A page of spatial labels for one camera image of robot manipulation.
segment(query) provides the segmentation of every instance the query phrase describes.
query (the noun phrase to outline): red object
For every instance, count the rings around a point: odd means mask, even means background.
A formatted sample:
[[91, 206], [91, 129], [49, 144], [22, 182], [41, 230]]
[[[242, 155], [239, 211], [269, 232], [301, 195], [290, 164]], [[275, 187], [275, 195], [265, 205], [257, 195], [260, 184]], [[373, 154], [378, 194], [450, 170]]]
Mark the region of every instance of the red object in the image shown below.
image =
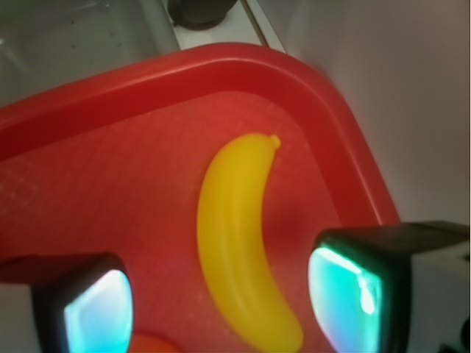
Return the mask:
[[165, 338], [144, 333], [133, 333], [128, 353], [180, 353], [181, 351]]
[[0, 109], [0, 256], [115, 252], [138, 329], [187, 352], [250, 352], [212, 302], [195, 234], [211, 159], [248, 132], [282, 141], [263, 206], [266, 251], [302, 322], [302, 350], [324, 352], [308, 297], [314, 238], [399, 218], [343, 98], [270, 49], [181, 51]]

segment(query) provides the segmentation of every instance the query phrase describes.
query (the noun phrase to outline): toy banana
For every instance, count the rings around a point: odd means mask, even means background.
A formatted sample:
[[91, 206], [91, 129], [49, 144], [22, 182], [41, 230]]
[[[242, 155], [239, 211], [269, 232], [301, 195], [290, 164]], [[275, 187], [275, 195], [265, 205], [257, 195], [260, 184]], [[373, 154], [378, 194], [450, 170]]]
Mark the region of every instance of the toy banana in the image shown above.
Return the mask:
[[263, 352], [295, 352], [302, 327], [272, 276], [262, 236], [265, 184], [277, 136], [248, 134], [219, 151], [199, 195], [199, 261], [216, 306]]

